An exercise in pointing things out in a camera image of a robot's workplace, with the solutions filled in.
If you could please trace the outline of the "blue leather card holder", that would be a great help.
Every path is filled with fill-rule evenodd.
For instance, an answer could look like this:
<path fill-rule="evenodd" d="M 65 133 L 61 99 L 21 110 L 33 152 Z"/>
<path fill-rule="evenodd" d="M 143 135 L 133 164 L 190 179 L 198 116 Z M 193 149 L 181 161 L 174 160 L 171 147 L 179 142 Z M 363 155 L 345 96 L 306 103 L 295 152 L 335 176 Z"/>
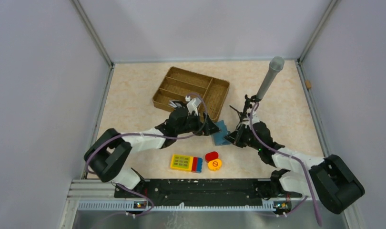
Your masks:
<path fill-rule="evenodd" d="M 212 139 L 213 139 L 214 145 L 215 146 L 230 145 L 231 143 L 225 139 L 225 137 L 230 134 L 230 131 L 227 130 L 227 126 L 226 126 L 224 120 L 220 120 L 215 124 L 220 129 L 220 131 L 212 134 Z"/>

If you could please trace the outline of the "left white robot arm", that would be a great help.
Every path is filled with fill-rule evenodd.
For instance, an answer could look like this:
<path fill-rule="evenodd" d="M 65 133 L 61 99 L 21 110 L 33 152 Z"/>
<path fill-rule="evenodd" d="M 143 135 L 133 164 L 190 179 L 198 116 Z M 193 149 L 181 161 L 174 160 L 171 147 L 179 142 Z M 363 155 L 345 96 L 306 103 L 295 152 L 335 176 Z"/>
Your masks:
<path fill-rule="evenodd" d="M 206 112 L 203 116 L 202 120 L 187 108 L 175 108 L 163 123 L 146 131 L 121 134 L 110 128 L 89 148 L 84 160 L 101 182 L 120 184 L 130 196 L 138 197 L 143 193 L 144 185 L 140 175 L 125 166 L 129 154 L 167 148 L 183 139 L 183 134 L 209 136 L 220 131 Z"/>

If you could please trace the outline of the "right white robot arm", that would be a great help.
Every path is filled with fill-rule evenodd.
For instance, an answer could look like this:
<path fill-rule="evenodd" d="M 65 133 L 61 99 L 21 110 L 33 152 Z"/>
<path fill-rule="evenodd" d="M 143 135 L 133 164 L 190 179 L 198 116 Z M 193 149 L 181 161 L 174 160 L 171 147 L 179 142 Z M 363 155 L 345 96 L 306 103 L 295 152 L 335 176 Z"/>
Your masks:
<path fill-rule="evenodd" d="M 253 127 L 248 122 L 239 124 L 224 138 L 237 147 L 256 149 L 264 163 L 277 168 L 270 184 L 277 197 L 287 192 L 316 197 L 330 212 L 340 214 L 365 194 L 364 186 L 341 157 L 323 158 L 292 150 L 275 142 L 263 122 Z"/>

